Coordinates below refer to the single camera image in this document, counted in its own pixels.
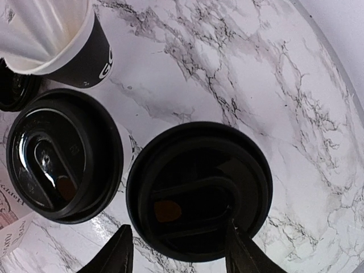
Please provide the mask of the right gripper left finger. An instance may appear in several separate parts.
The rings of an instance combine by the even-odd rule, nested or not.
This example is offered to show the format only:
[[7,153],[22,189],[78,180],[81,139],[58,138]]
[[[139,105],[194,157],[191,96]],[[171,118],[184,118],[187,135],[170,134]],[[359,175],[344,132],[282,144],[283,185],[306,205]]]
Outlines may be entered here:
[[130,225],[122,225],[96,256],[77,273],[132,273],[134,245]]

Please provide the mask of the white paper coffee cup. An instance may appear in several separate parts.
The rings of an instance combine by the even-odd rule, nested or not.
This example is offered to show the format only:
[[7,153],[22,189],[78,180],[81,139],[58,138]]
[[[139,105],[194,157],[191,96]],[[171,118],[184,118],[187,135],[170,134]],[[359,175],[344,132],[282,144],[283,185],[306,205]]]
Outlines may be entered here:
[[130,170],[126,205],[140,237],[184,262],[224,257],[228,223],[254,237],[272,203],[268,161],[241,131],[217,122],[172,127],[149,142]]

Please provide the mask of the kraft paper bag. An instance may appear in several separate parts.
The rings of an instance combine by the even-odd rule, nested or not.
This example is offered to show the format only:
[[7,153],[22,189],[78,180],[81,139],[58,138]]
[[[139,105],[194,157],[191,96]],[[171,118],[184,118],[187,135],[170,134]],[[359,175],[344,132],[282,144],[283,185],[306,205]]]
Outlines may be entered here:
[[21,243],[34,212],[16,193],[6,168],[1,166],[1,258]]

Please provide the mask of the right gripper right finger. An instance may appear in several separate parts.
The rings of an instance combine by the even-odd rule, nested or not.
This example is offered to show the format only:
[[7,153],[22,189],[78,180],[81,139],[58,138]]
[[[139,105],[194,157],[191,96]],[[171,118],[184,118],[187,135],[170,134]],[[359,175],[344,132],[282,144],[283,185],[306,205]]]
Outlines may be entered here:
[[226,231],[227,273],[284,273],[243,230],[231,220]]

